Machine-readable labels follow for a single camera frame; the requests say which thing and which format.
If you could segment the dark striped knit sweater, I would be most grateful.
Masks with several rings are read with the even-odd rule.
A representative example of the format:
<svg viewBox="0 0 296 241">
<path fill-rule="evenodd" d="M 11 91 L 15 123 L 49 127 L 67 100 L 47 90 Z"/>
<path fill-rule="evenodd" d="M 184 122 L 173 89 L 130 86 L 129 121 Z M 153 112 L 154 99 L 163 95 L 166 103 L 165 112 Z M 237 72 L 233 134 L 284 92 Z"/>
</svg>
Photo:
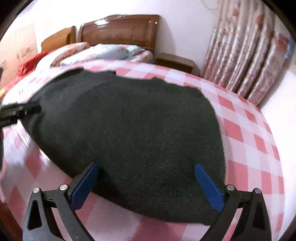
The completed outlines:
<svg viewBox="0 0 296 241">
<path fill-rule="evenodd" d="M 200 90 L 75 69 L 32 100 L 42 110 L 22 120 L 24 129 L 70 177 L 98 163 L 95 194 L 166 222 L 211 225 L 218 216 L 194 175 L 201 164 L 224 186 L 220 126 Z"/>
</svg>

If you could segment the red folded blanket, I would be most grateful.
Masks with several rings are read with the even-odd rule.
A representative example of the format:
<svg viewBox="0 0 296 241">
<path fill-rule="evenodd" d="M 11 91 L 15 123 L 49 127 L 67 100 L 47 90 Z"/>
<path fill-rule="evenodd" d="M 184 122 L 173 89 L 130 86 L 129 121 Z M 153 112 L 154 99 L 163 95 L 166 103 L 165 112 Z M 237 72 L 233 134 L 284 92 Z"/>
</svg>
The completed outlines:
<svg viewBox="0 0 296 241">
<path fill-rule="evenodd" d="M 41 61 L 42 58 L 44 58 L 46 55 L 48 55 L 49 52 L 41 52 L 37 54 L 36 56 L 32 57 L 30 60 L 24 62 L 18 67 L 17 71 L 17 77 L 24 77 L 28 74 L 30 74 L 32 71 L 36 69 L 37 64 Z"/>
</svg>

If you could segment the pink checked bed sheet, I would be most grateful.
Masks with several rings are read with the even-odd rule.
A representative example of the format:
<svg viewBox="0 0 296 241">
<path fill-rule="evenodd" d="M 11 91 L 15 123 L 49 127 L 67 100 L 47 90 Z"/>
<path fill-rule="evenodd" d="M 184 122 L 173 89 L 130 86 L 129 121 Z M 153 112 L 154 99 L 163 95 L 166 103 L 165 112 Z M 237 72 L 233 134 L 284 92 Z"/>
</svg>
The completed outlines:
<svg viewBox="0 0 296 241">
<path fill-rule="evenodd" d="M 161 78 L 201 90 L 211 102 L 221 128 L 227 184 L 239 190 L 259 188 L 268 210 L 273 240 L 280 238 L 285 194 L 280 156 L 262 112 L 252 103 L 214 83 L 177 70 L 119 60 L 82 63 L 91 71 L 114 70 L 139 79 Z M 19 225 L 32 190 L 57 189 L 70 177 L 55 166 L 30 139 L 21 124 L 4 129 L 1 201 L 8 204 Z M 199 240 L 203 225 L 165 223 L 125 210 L 90 194 L 78 216 L 95 240 Z"/>
</svg>

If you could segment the orange floral pillow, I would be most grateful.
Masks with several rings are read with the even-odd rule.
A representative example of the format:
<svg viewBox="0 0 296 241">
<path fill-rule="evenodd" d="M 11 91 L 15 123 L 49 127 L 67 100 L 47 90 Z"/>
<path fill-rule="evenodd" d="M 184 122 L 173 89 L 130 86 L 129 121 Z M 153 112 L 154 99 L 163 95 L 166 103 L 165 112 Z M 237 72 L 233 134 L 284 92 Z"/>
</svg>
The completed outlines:
<svg viewBox="0 0 296 241">
<path fill-rule="evenodd" d="M 44 56 L 37 64 L 36 70 L 50 69 L 59 66 L 60 62 L 72 55 L 90 48 L 87 42 L 73 43 L 53 50 Z"/>
</svg>

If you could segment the beige wardrobe with louvres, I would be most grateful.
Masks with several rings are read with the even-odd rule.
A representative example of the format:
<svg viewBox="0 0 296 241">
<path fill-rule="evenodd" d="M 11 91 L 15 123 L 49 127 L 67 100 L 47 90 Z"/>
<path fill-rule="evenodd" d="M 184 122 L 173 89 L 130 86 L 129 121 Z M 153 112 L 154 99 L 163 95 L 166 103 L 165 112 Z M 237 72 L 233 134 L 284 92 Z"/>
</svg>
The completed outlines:
<svg viewBox="0 0 296 241">
<path fill-rule="evenodd" d="M 21 64 L 30 60 L 38 53 L 35 39 L 22 39 L 20 42 L 1 41 L 1 88 L 15 80 Z"/>
</svg>

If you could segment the far wooden headboard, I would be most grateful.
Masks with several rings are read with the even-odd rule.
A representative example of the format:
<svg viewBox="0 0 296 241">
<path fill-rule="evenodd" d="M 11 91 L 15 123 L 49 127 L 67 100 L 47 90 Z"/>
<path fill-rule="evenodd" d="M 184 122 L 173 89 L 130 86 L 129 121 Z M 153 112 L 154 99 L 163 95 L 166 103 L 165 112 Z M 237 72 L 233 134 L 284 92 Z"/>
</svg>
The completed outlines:
<svg viewBox="0 0 296 241">
<path fill-rule="evenodd" d="M 77 28 L 72 26 L 54 33 L 41 43 L 42 52 L 51 52 L 63 46 L 75 43 L 76 32 Z"/>
</svg>

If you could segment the wooden headboard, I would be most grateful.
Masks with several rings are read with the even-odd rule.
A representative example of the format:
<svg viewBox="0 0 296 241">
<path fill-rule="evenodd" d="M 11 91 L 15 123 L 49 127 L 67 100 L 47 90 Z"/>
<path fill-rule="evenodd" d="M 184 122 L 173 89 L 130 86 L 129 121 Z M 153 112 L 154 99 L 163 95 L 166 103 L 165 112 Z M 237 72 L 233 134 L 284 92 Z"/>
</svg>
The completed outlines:
<svg viewBox="0 0 296 241">
<path fill-rule="evenodd" d="M 97 44 L 137 45 L 154 53 L 159 15 L 110 15 L 84 23 L 77 41 Z"/>
<path fill-rule="evenodd" d="M 51 52 L 63 46 L 75 43 L 76 32 L 77 28 L 72 26 L 54 33 L 41 43 L 42 52 Z"/>
</svg>

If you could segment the light blue floral pillow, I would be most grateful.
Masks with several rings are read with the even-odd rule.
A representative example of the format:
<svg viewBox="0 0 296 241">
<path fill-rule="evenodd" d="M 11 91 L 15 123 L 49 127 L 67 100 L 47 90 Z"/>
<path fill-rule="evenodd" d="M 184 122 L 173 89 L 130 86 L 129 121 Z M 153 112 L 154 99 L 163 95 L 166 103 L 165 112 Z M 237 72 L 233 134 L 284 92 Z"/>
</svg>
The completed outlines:
<svg viewBox="0 0 296 241">
<path fill-rule="evenodd" d="M 97 44 L 77 54 L 71 55 L 60 62 L 60 66 L 68 66 L 96 59 L 122 60 L 129 59 L 137 53 L 145 51 L 137 45 Z"/>
</svg>

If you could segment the near wooden headboard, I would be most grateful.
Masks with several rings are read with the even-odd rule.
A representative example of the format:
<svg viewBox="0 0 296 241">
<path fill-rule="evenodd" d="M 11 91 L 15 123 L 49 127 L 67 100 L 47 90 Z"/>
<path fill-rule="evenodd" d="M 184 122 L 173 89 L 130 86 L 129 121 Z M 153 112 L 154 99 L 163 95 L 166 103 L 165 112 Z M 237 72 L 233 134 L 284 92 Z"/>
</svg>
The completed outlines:
<svg viewBox="0 0 296 241">
<path fill-rule="evenodd" d="M 84 23 L 77 41 L 97 44 L 137 45 L 154 53 L 159 15 L 110 15 Z"/>
</svg>

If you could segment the wooden nightstand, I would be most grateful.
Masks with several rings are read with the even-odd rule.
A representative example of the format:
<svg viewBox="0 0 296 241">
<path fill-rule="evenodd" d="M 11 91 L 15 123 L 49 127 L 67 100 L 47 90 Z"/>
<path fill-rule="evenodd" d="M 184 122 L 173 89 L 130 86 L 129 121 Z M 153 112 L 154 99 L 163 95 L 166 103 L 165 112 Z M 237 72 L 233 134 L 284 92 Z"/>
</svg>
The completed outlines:
<svg viewBox="0 0 296 241">
<path fill-rule="evenodd" d="M 173 68 L 185 73 L 200 76 L 200 68 L 191 59 L 183 58 L 173 54 L 161 53 L 155 57 L 155 63 L 159 66 Z"/>
</svg>

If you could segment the pink floral curtain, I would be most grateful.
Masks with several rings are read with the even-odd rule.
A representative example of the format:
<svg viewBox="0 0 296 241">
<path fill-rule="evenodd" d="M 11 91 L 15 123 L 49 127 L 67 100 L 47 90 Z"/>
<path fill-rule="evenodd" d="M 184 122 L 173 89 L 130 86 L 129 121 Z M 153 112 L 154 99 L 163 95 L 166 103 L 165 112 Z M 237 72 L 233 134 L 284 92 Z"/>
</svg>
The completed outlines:
<svg viewBox="0 0 296 241">
<path fill-rule="evenodd" d="M 292 45 L 284 23 L 262 1 L 219 1 L 201 77 L 260 105 Z"/>
</svg>

